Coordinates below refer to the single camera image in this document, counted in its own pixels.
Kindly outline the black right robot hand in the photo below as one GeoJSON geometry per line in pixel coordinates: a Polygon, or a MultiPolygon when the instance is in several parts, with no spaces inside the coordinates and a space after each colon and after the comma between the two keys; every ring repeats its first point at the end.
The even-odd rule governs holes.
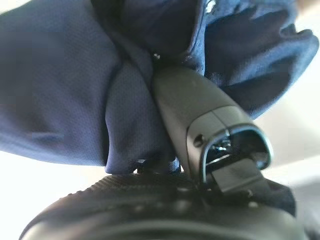
{"type": "Polygon", "coordinates": [[[109,175],[50,205],[22,240],[305,240],[291,192],[264,178],[266,135],[192,70],[158,72],[153,95],[183,172],[109,175]]]}

